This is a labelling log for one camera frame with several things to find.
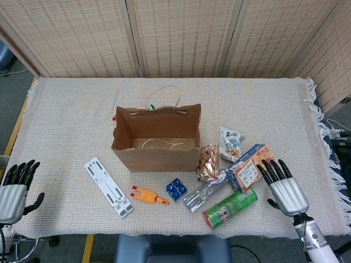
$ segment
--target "robotic hand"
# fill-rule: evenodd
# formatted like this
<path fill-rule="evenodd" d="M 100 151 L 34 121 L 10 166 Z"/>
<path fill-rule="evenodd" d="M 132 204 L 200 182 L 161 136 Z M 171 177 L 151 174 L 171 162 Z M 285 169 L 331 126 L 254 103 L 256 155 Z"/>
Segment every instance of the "robotic hand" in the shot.
<path fill-rule="evenodd" d="M 266 170 L 261 165 L 257 168 L 272 191 L 276 200 L 268 199 L 268 203 L 280 209 L 283 214 L 294 218 L 294 228 L 303 243 L 303 250 L 308 262 L 313 263 L 338 263 L 334 252 L 331 250 L 314 219 L 306 214 L 309 205 L 298 182 L 292 177 L 288 167 L 282 160 L 278 160 L 280 167 L 273 160 L 271 165 L 262 160 Z"/>
<path fill-rule="evenodd" d="M 39 162 L 35 163 L 35 160 L 31 160 L 28 163 L 21 163 L 19 166 L 12 166 L 5 176 L 3 185 L 0 186 L 1 263 L 5 261 L 6 253 L 8 253 L 14 237 L 11 225 L 17 223 L 23 215 L 36 210 L 43 202 L 44 193 L 40 193 L 34 204 L 25 206 L 28 190 L 39 165 Z M 27 258 L 32 251 L 33 249 L 23 259 Z"/>

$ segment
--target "string handle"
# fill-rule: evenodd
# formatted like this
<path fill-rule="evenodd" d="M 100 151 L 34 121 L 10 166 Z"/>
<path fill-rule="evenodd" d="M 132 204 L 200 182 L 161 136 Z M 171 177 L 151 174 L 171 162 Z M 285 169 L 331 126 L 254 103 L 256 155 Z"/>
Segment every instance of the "string handle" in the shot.
<path fill-rule="evenodd" d="M 167 86 L 164 86 L 162 88 L 159 88 L 159 89 L 156 89 L 154 92 L 152 92 L 149 96 L 148 96 L 148 99 L 146 100 L 146 106 L 145 106 L 145 109 L 146 111 L 149 111 L 149 107 L 148 107 L 148 104 L 149 104 L 149 99 L 152 95 L 154 95 L 156 92 L 159 92 L 161 89 L 164 89 L 164 88 L 167 88 L 167 87 L 174 87 L 177 89 L 177 92 L 178 92 L 178 100 L 177 100 L 177 103 L 175 104 L 175 106 L 173 107 L 173 109 L 175 110 L 176 107 L 178 106 L 178 103 L 180 101 L 180 91 L 179 91 L 179 88 L 177 86 L 173 86 L 173 85 L 167 85 Z"/>

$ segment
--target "brown paper bag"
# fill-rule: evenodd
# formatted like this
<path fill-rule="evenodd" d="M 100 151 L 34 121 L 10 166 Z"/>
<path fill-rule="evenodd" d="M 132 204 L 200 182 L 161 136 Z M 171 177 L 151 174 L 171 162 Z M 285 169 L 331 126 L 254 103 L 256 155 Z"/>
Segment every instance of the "brown paper bag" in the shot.
<path fill-rule="evenodd" d="M 195 171 L 201 104 L 152 111 L 117 107 L 112 150 L 129 171 Z"/>

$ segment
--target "pringles can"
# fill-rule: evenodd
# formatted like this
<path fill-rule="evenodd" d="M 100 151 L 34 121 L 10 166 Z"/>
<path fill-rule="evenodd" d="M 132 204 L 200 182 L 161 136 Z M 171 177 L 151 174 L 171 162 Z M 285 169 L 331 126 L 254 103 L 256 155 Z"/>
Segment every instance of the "pringles can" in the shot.
<path fill-rule="evenodd" d="M 202 213 L 208 226 L 211 229 L 216 228 L 237 212 L 248 207 L 257 201 L 257 195 L 253 189 L 249 188 L 245 193 L 235 192 L 225 200 L 214 205 Z"/>

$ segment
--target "gold foil wrapper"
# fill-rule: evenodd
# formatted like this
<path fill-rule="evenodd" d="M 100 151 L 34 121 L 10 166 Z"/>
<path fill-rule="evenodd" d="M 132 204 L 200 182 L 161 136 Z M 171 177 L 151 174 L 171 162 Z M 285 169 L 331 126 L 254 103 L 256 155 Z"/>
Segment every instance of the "gold foil wrapper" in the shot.
<path fill-rule="evenodd" d="M 197 166 L 197 180 L 209 182 L 218 177 L 219 147 L 210 144 L 201 148 L 199 165 Z"/>

